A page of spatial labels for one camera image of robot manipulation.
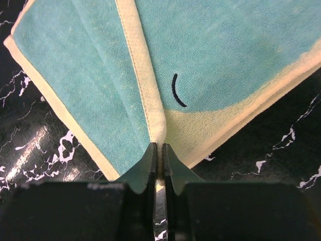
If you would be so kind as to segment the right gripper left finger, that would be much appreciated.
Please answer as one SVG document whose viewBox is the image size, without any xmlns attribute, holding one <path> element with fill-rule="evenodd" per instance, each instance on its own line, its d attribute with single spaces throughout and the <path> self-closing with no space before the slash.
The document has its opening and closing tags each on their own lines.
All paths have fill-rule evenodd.
<svg viewBox="0 0 321 241">
<path fill-rule="evenodd" d="M 115 181 L 29 182 L 1 208 L 1 240 L 154 240 L 157 145 Z"/>
</svg>

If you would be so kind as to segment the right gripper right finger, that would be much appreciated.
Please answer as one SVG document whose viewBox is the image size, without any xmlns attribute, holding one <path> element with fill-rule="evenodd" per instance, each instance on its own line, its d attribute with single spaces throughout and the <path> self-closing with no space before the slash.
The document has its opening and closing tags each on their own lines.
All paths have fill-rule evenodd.
<svg viewBox="0 0 321 241">
<path fill-rule="evenodd" d="M 320 240 L 320 222 L 294 186 L 206 182 L 169 144 L 162 156 L 168 240 Z"/>
</svg>

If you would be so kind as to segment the yellow green towel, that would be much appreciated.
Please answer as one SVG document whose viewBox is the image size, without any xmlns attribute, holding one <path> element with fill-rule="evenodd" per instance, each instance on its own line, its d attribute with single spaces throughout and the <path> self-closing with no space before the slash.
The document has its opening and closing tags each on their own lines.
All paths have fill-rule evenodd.
<svg viewBox="0 0 321 241">
<path fill-rule="evenodd" d="M 320 68 L 320 1 L 28 1 L 4 45 L 108 180 L 194 167 Z"/>
</svg>

